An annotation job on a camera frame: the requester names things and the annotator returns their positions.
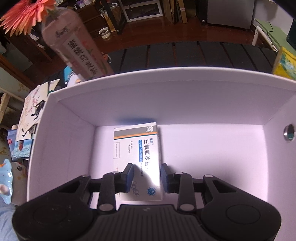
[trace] metal grommet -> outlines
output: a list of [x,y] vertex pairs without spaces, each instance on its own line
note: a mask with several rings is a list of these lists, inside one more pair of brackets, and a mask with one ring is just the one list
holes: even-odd
[[190,203],[184,203],[180,205],[180,209],[185,212],[190,212],[194,209],[194,206]]
[[113,205],[110,203],[104,203],[99,206],[99,209],[103,212],[109,212],[113,209]]
[[289,124],[284,129],[284,138],[286,141],[292,141],[295,138],[295,127],[292,124]]

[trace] box wall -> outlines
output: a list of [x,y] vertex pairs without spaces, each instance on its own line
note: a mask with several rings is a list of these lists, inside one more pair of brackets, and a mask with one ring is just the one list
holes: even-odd
[[295,86],[258,72],[186,67],[109,76],[56,96],[94,126],[150,121],[263,125],[293,95]]
[[94,126],[49,96],[29,165],[27,199],[89,173]]
[[296,125],[296,96],[293,96],[264,125],[268,154],[268,198],[281,214],[282,225],[275,240],[294,240],[296,236],[296,140],[284,139],[284,128]]

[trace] pink bottle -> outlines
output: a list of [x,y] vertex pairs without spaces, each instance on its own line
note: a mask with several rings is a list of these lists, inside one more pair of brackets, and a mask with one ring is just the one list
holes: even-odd
[[82,81],[113,74],[79,15],[56,8],[42,23],[42,36]]

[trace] white cardboard box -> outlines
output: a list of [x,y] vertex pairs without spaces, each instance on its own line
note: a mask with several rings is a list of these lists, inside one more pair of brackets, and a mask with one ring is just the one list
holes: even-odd
[[[113,171],[114,128],[156,121],[163,163],[194,178],[213,174],[271,203],[282,217],[276,240],[294,240],[296,141],[287,142],[283,131],[296,123],[295,91],[294,81],[270,74],[182,67],[54,92],[30,160],[28,199],[82,174],[101,178]],[[94,194],[91,207],[97,200]],[[177,194],[164,194],[153,204],[176,201]]]

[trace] gerbera daisy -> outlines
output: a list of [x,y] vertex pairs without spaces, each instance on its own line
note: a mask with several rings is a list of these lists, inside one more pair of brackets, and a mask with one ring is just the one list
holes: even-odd
[[36,22],[45,19],[46,10],[54,9],[55,3],[55,0],[21,0],[3,15],[0,21],[4,22],[0,26],[4,26],[5,33],[11,30],[10,36],[14,32],[16,35],[22,32],[29,34]]

